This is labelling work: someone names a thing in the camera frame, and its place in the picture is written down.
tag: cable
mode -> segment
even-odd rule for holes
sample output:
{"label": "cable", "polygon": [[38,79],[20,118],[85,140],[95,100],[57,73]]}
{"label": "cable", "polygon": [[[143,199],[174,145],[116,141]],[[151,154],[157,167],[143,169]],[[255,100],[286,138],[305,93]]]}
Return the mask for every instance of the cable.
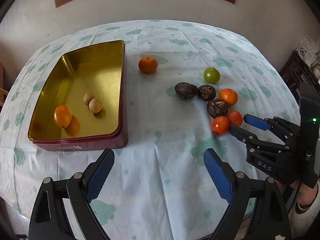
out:
{"label": "cable", "polygon": [[296,191],[296,193],[295,193],[295,195],[294,195],[294,198],[293,198],[293,200],[292,200],[292,203],[291,203],[291,205],[290,205],[290,207],[289,207],[289,209],[288,209],[288,215],[289,215],[289,213],[290,213],[293,205],[296,203],[296,199],[297,199],[297,196],[298,196],[298,194],[299,194],[300,187],[301,187],[301,181],[299,181],[299,185],[298,185],[297,191]]}

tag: red tomato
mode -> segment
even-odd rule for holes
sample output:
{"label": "red tomato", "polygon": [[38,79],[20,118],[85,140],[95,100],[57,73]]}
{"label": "red tomato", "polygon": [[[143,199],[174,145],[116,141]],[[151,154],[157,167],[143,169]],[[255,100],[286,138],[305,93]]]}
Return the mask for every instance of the red tomato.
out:
{"label": "red tomato", "polygon": [[227,114],[227,118],[230,121],[230,125],[240,126],[243,122],[242,115],[236,110],[233,110]]}
{"label": "red tomato", "polygon": [[230,126],[228,118],[225,116],[216,117],[211,123],[212,135],[214,138],[228,131]]}

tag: white tablecloth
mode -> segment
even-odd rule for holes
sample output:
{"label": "white tablecloth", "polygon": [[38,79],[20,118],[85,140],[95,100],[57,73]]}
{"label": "white tablecloth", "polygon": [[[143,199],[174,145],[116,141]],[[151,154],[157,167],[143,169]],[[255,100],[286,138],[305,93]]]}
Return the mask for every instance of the white tablecloth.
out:
{"label": "white tablecloth", "polygon": [[[299,123],[298,105],[285,83],[244,37],[208,25],[168,20],[106,24],[62,37],[37,50],[20,72],[0,114],[0,195],[30,217],[42,180],[70,178],[102,151],[47,152],[27,138],[31,115],[50,71],[68,51],[99,42],[124,40],[127,54],[129,142],[115,150],[115,164],[92,209],[111,239],[192,240],[214,231],[227,202],[220,198],[203,163],[214,148],[235,171],[266,176],[246,163],[245,144],[228,133],[212,139],[206,103],[181,101],[178,82],[205,84],[203,71],[221,74],[217,94],[239,94],[231,107],[261,118],[279,116]],[[138,70],[141,56],[152,55],[153,74]],[[264,140],[270,132],[246,124]],[[79,228],[75,234],[81,238]]]}

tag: green tomato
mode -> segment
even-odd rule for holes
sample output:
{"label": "green tomato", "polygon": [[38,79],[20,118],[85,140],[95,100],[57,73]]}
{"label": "green tomato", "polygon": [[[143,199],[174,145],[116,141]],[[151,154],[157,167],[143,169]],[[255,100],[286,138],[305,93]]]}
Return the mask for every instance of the green tomato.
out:
{"label": "green tomato", "polygon": [[214,67],[209,67],[204,70],[203,78],[209,84],[215,84],[220,80],[220,73]]}

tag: wooden chair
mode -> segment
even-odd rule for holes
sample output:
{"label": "wooden chair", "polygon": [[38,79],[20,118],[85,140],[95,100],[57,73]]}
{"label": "wooden chair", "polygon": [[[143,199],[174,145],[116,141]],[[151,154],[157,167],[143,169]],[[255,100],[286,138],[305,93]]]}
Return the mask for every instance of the wooden chair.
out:
{"label": "wooden chair", "polygon": [[3,65],[0,62],[0,106],[2,107],[4,104],[3,95],[8,95],[8,91],[3,89]]}
{"label": "wooden chair", "polygon": [[[7,96],[9,92],[8,92],[7,90],[4,90],[3,88],[0,88],[0,93],[1,93],[2,95]],[[0,101],[0,106],[2,107],[3,104],[4,104],[4,99],[3,99],[3,96],[2,96],[2,101]]]}

